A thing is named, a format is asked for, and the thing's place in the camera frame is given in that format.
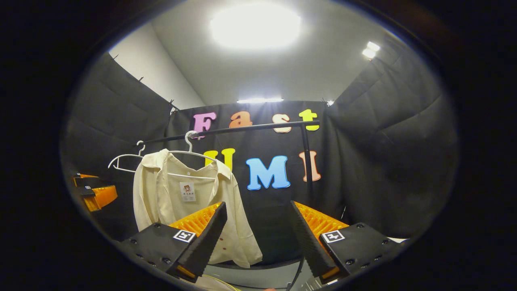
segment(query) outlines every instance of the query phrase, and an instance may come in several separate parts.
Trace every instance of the shirt label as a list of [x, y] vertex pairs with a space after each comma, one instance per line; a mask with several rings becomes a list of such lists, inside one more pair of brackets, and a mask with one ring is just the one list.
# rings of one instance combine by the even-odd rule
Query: shirt label
[[188, 183], [180, 182], [179, 189], [181, 190], [181, 199], [184, 202], [194, 202], [195, 201], [194, 184], [192, 182], [188, 182]]

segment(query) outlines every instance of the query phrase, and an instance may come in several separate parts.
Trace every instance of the clothing rack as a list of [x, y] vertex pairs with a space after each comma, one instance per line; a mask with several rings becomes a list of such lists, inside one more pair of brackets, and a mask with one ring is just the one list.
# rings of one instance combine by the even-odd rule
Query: clothing rack
[[[307, 128], [308, 125], [319, 125], [319, 120], [314, 121], [294, 121], [294, 122], [285, 122], [285, 123], [268, 123], [268, 124], [259, 124], [259, 125], [251, 125], [251, 126], [242, 126], [242, 127], [233, 127], [233, 128], [222, 128], [222, 129], [214, 129], [206, 132], [199, 132], [196, 134], [190, 134], [189, 137], [195, 138], [199, 136], [207, 136], [207, 135], [218, 135], [218, 134], [226, 134], [226, 133], [236, 133], [236, 132], [245, 132], [248, 130], [260, 130], [260, 129], [273, 129], [280, 127], [299, 127], [301, 130], [301, 139], [303, 142], [303, 151], [305, 153], [305, 172], [307, 175], [307, 190], [309, 191], [309, 197], [312, 205], [315, 203], [315, 197], [312, 189], [312, 166], [311, 166], [311, 153], [309, 149], [309, 138], [307, 137]], [[162, 141], [170, 141], [170, 140], [179, 140], [184, 139], [185, 135], [178, 135], [173, 137], [165, 137], [159, 139], [148, 140], [144, 142], [140, 142], [139, 145], [162, 142]]]

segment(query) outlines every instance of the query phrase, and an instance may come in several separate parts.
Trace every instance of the cable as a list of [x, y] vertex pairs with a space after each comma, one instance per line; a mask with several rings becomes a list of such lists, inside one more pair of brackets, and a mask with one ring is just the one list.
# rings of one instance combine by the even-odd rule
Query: cable
[[212, 277], [212, 276], [209, 276], [209, 275], [203, 275], [203, 277], [209, 277], [209, 278], [215, 279], [215, 280], [217, 280], [217, 281], [219, 281], [219, 282], [223, 283], [224, 285], [226, 285], [226, 286], [230, 287], [231, 289], [233, 289], [233, 290], [235, 290], [235, 291], [240, 290], [240, 289], [237, 289], [237, 288], [233, 287], [232, 285], [228, 284], [227, 282], [225, 282], [225, 281], [223, 281], [223, 280], [219, 280], [219, 279], [214, 278], [214, 277]]
[[296, 282], [296, 279], [298, 279], [298, 275], [300, 275], [301, 268], [303, 267], [303, 261], [304, 261], [304, 257], [302, 256], [300, 259], [300, 264], [298, 265], [298, 270], [296, 270], [296, 274], [294, 275], [293, 281], [291, 282], [291, 284], [289, 284], [289, 286], [287, 287], [287, 289], [285, 291], [290, 291], [291, 288], [293, 287], [294, 283]]

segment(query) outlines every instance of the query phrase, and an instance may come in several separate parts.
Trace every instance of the ceiling light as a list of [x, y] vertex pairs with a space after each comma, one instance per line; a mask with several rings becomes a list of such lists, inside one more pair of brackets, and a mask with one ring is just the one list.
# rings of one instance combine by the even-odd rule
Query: ceiling light
[[299, 34], [301, 18], [273, 4], [250, 4], [229, 8], [210, 22], [214, 39], [237, 49], [282, 47]]
[[368, 41], [368, 44], [366, 45], [366, 47], [374, 52], [377, 52], [377, 51], [379, 51], [379, 49], [381, 49], [380, 46], [376, 45], [375, 43], [373, 43], [371, 41]]
[[373, 59], [375, 57], [375, 52], [370, 49], [363, 50], [362, 54], [365, 55], [369, 59]]
[[264, 103], [264, 102], [280, 102], [283, 98], [250, 98], [244, 100], [237, 100], [237, 103]]

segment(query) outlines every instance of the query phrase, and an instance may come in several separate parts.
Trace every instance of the letter m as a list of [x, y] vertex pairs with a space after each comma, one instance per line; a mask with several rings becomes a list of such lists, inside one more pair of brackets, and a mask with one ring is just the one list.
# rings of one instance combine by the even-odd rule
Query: letter m
[[259, 190], [261, 185], [259, 179], [264, 187], [269, 188], [271, 181], [274, 178], [273, 188], [286, 188], [291, 185], [287, 180], [285, 173], [285, 162], [287, 161], [286, 156], [276, 156], [271, 160], [269, 168], [262, 163], [259, 158], [251, 158], [246, 161], [246, 164], [250, 166], [250, 184], [248, 190]]

